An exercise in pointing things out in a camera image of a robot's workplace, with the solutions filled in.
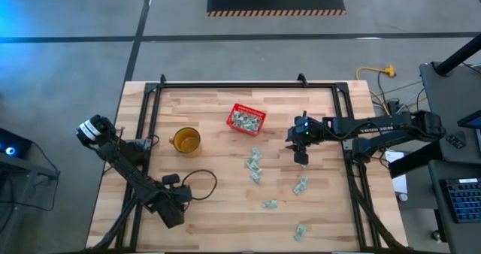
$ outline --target small paper piece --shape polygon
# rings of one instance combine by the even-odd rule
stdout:
[[[277,208],[277,201],[276,200],[264,201],[264,204],[262,206],[264,208]]]
[[[398,159],[403,158],[404,153],[386,151],[385,156],[386,160],[389,161],[389,163],[392,163]],[[406,174],[392,179],[392,185],[394,186],[394,191],[407,194]]]
[[[298,183],[297,186],[294,187],[292,190],[294,194],[299,195],[300,192],[304,191],[307,189],[307,176],[301,177],[301,181]]]
[[[305,236],[307,231],[307,227],[305,225],[299,224],[298,227],[295,229],[295,236],[294,239],[299,242],[303,236]]]
[[[256,172],[253,172],[250,175],[250,179],[252,179],[257,184],[261,184],[261,177]]]
[[[246,164],[247,164],[247,167],[252,171],[252,172],[255,172],[257,174],[261,174],[262,173],[262,169],[259,167],[259,165],[257,164],[257,161],[250,158],[250,159],[247,159],[246,160]]]
[[[259,148],[253,147],[253,157],[252,157],[252,159],[258,161],[258,160],[260,160],[260,158],[262,158],[262,154],[261,154],[261,152],[259,152]]]

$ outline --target crumpled money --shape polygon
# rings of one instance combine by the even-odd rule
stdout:
[[[294,187],[292,190],[294,194],[299,195],[301,191],[304,191],[307,188],[307,176],[301,177],[298,185]]]
[[[277,201],[276,200],[264,201],[262,206],[264,208],[277,208]]]
[[[232,114],[232,122],[234,126],[241,127],[248,131],[257,132],[261,125],[261,118],[241,111],[234,111]]]
[[[252,179],[255,183],[257,184],[261,184],[261,177],[259,176],[258,173],[256,172],[253,172],[251,175],[250,175],[250,179]]]
[[[299,242],[303,236],[305,236],[307,231],[306,225],[299,224],[298,227],[295,229],[295,236],[294,239]]]
[[[262,173],[262,169],[259,167],[259,165],[257,164],[257,161],[254,160],[254,159],[247,159],[246,160],[246,165],[247,167],[254,173],[257,173],[257,174],[261,174]]]
[[[262,169],[259,167],[259,164],[257,164],[257,161],[260,160],[261,157],[262,154],[259,152],[259,148],[253,147],[253,156],[246,160],[246,165],[252,172],[257,174],[262,173]]]

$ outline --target floor mat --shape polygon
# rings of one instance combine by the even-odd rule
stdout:
[[[207,0],[209,17],[339,16],[343,0]]]

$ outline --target blue light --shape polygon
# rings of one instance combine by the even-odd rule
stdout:
[[[8,148],[5,150],[5,153],[7,154],[7,156],[12,156],[12,155],[15,153],[15,149],[12,148],[12,147],[8,147]]]

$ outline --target yellow and black striped border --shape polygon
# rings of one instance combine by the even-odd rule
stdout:
[[[345,10],[272,10],[272,11],[212,11],[208,17],[313,17],[343,16]]]

